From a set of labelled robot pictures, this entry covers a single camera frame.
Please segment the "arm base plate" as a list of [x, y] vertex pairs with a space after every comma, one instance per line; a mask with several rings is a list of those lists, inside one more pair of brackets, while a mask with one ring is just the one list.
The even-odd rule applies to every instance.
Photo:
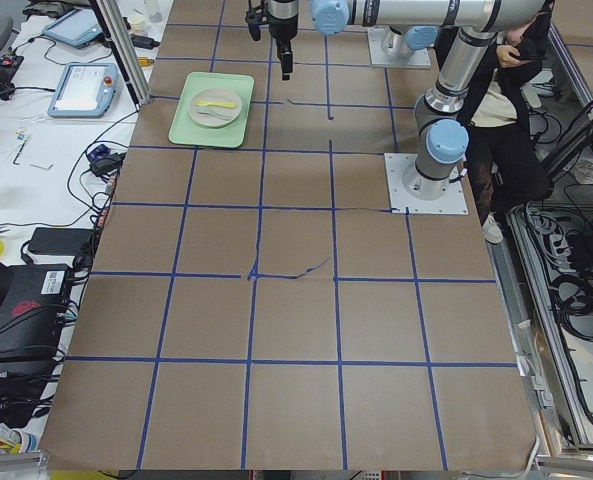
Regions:
[[428, 49], [437, 28], [433, 26], [373, 27], [367, 31], [370, 62], [374, 67], [429, 69]]
[[462, 178], [456, 164], [442, 180], [429, 180], [416, 169], [416, 154], [386, 153], [390, 210], [411, 215], [467, 215]]

